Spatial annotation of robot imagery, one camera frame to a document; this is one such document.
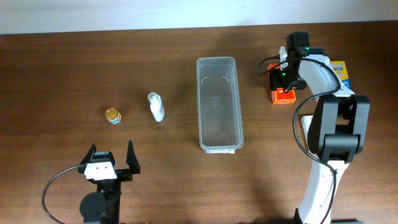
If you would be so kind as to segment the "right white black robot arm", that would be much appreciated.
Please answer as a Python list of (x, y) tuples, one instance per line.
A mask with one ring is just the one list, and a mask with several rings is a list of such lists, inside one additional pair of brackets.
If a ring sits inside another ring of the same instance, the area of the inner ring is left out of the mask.
[(270, 89), (303, 90), (312, 96), (298, 105), (293, 115), (297, 136), (298, 114), (309, 101), (317, 105), (311, 116), (302, 117), (306, 143), (299, 148), (312, 160), (305, 196), (295, 210), (295, 223), (331, 223), (331, 208), (338, 184), (354, 156), (364, 147), (370, 101), (356, 95), (339, 78), (326, 52), (311, 47), (307, 32), (293, 32), (281, 47), (280, 62), (267, 69)]

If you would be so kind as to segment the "orange medicine box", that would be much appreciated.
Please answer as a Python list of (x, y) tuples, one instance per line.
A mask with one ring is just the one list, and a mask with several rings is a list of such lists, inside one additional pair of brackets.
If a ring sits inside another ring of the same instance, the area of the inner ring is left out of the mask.
[(295, 103), (295, 91), (290, 90), (285, 93), (282, 88), (282, 80), (280, 79), (281, 70), (277, 66), (275, 69), (268, 72), (271, 100), (273, 105), (292, 105)]

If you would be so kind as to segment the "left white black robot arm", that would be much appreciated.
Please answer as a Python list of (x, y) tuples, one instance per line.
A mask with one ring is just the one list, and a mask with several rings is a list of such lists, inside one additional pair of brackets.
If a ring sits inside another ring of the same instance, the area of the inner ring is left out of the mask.
[(132, 141), (128, 142), (126, 164), (127, 169), (115, 169), (113, 153), (98, 152), (96, 146), (91, 145), (78, 168), (86, 180), (96, 185), (96, 191), (87, 194), (80, 203), (84, 223), (119, 223), (121, 184), (131, 182), (134, 174), (141, 173)]

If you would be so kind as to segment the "yellow blue Woods box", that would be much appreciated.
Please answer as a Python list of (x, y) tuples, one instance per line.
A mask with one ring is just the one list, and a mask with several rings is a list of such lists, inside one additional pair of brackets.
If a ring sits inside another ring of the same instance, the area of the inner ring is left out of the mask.
[(331, 61), (330, 65), (331, 65), (332, 69), (334, 70), (334, 72), (339, 77), (339, 79), (341, 80), (342, 88), (351, 90), (351, 83), (349, 80), (348, 71), (346, 68), (345, 61)]

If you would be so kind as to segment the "white Panadol box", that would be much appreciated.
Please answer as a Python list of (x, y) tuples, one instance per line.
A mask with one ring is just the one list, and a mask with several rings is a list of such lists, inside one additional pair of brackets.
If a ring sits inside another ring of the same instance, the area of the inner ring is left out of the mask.
[(303, 132), (305, 135), (306, 143), (308, 143), (308, 131), (309, 131), (309, 127), (311, 125), (312, 119), (313, 119), (312, 115), (306, 115), (301, 118), (301, 124), (302, 124)]

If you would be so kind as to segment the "white spray bottle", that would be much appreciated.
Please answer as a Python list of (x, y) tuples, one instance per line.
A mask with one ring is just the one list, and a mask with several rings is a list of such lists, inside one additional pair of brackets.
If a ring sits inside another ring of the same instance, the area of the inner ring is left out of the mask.
[(154, 119), (158, 123), (161, 122), (165, 116), (164, 106), (162, 104), (161, 97), (157, 93), (152, 92), (148, 94), (148, 100), (150, 103), (150, 110)]

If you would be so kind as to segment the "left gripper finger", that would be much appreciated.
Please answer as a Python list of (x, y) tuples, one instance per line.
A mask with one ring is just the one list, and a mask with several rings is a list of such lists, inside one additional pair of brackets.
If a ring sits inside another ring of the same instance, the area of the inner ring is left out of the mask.
[(129, 166), (131, 174), (140, 174), (141, 167), (134, 152), (132, 141), (129, 140), (127, 147), (126, 163)]
[(88, 150), (88, 152), (84, 156), (84, 158), (81, 160), (80, 165), (84, 165), (84, 164), (89, 163), (92, 160), (95, 152), (96, 152), (96, 146), (95, 146), (95, 144), (92, 144), (90, 149)]

